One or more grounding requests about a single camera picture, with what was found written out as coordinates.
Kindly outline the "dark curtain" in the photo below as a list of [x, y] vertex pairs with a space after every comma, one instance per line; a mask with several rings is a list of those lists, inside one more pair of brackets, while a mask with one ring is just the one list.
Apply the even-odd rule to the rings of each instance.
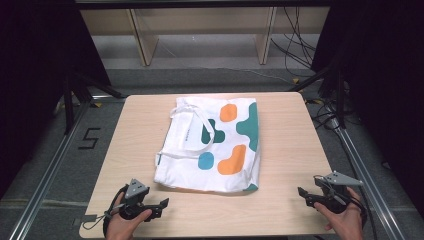
[[334, 0], [312, 69], [343, 41], [355, 109], [424, 218], [424, 0]]
[[76, 0], [0, 0], [0, 198], [77, 73], [110, 84]]

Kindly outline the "black metal beam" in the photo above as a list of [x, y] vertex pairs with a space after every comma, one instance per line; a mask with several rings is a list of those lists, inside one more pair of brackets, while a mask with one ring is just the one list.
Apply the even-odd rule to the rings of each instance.
[[336, 0], [75, 0], [80, 9], [327, 7]]

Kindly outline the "white tote bag coloured patches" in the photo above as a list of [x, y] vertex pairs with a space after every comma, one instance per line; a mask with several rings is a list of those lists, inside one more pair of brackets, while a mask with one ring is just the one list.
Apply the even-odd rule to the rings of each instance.
[[156, 154], [154, 181], [170, 188], [234, 193], [259, 187], [254, 98], [179, 97]]

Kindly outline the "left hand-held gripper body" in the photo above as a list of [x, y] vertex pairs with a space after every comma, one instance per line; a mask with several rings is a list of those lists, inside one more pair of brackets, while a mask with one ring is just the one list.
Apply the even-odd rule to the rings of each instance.
[[125, 220], [132, 220], [145, 211], [143, 200], [149, 190], [149, 187], [137, 179], [132, 179], [125, 187], [124, 196], [120, 201], [119, 215]]

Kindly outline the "person's right hand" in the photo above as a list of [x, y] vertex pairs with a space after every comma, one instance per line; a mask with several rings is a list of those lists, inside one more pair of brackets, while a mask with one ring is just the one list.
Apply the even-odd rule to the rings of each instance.
[[315, 203], [314, 207], [328, 221], [324, 226], [326, 231], [333, 230], [341, 240], [363, 240], [362, 211], [357, 205], [350, 203], [340, 214], [331, 212], [321, 203]]

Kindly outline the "person's left hand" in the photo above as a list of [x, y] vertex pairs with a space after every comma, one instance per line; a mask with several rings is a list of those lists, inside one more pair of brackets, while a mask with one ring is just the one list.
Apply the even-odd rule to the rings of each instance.
[[152, 211], [147, 209], [131, 220], [125, 220], [119, 214], [114, 215], [106, 231], [106, 240], [133, 240], [137, 227], [151, 214]]

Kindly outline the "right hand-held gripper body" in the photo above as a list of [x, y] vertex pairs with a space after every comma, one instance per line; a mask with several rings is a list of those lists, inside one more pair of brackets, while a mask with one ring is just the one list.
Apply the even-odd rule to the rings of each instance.
[[348, 186], [362, 186], [363, 182], [355, 178], [349, 177], [337, 171], [326, 176], [316, 175], [314, 177], [315, 185], [322, 192], [322, 196], [317, 196], [314, 202], [319, 202], [331, 212], [340, 214], [344, 212], [353, 197], [348, 192]]

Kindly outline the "black metal stand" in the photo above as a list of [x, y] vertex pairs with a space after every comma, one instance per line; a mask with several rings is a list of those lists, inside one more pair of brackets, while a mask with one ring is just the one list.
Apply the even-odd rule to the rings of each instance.
[[330, 64], [303, 82], [289, 89], [289, 92], [299, 92], [317, 80], [323, 82], [319, 88], [321, 97], [329, 97], [332, 93], [336, 96], [335, 116], [342, 129], [345, 129], [344, 121], [344, 79], [342, 74], [342, 61], [333, 59]]
[[93, 95], [90, 93], [88, 87], [94, 86], [95, 88], [111, 95], [117, 99], [124, 99], [126, 95], [114, 90], [111, 86], [105, 85], [96, 81], [95, 79], [83, 74], [80, 71], [73, 70], [68, 73], [63, 81], [63, 98], [65, 104], [66, 128], [65, 133], [71, 132], [75, 117], [73, 110], [73, 96], [75, 96], [80, 103], [90, 103]]

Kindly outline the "metal floor rail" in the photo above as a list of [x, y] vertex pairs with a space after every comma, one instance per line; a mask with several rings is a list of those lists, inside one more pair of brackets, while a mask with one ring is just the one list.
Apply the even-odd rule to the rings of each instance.
[[358, 178], [363, 181], [363, 188], [368, 196], [370, 203], [374, 207], [374, 211], [380, 219], [390, 240], [406, 240], [395, 215], [390, 210], [389, 205], [383, 199], [381, 191], [377, 188], [370, 172], [357, 151], [352, 139], [346, 129], [338, 128], [337, 135], [341, 138], [342, 144], [346, 147], [348, 156], [351, 159], [352, 168], [356, 172]]
[[77, 131], [82, 117], [87, 112], [90, 103], [81, 103], [76, 110], [74, 123], [65, 131], [60, 144], [55, 151], [52, 159], [49, 162], [41, 180], [39, 181], [31, 198], [27, 201], [25, 208], [16, 222], [8, 240], [25, 240], [34, 220], [37, 216], [42, 202], [50, 189], [54, 177], [68, 152], [69, 146], [74, 139], [75, 132]]

